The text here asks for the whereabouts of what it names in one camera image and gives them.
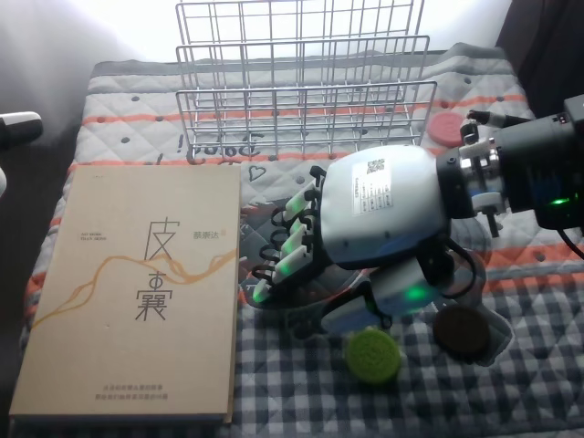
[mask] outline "chinese character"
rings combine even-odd
[[[168,244],[174,235],[176,235],[176,232],[168,231],[168,226],[179,226],[180,224],[180,222],[169,222],[168,217],[164,220],[164,222],[150,222],[144,260],[152,260],[161,251],[163,251],[170,259],[172,259],[168,249],[166,248],[166,244]]]
[[[148,317],[148,309],[152,308],[154,311],[163,319],[166,320],[162,312],[167,308],[166,306],[166,294],[168,294],[168,299],[172,299],[172,291],[169,289],[162,290],[161,287],[164,284],[163,277],[166,276],[162,272],[156,271],[156,274],[149,274],[152,276],[149,285],[151,289],[149,290],[139,290],[136,295],[136,299],[142,300],[140,313],[135,318],[136,320],[143,316],[142,321],[145,321]]]

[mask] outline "qr code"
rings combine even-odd
[[[372,162],[367,162],[367,174],[374,173],[376,171],[383,171],[385,169],[385,159],[373,160]]]

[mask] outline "white label sticker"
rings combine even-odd
[[[353,164],[353,214],[391,207],[391,169],[385,158]]]

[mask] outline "metal wire rack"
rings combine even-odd
[[[324,86],[420,79],[427,36],[178,46],[185,89]]]
[[[254,146],[277,158],[290,147],[303,154],[309,146],[325,147],[332,154],[335,145],[358,151],[419,143],[435,89],[432,81],[198,89],[179,91],[177,103],[190,150],[217,148],[225,158]]]
[[[187,44],[415,35],[424,0],[215,0],[176,6]]]

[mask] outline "book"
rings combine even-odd
[[[79,166],[11,416],[230,422],[239,166]]]

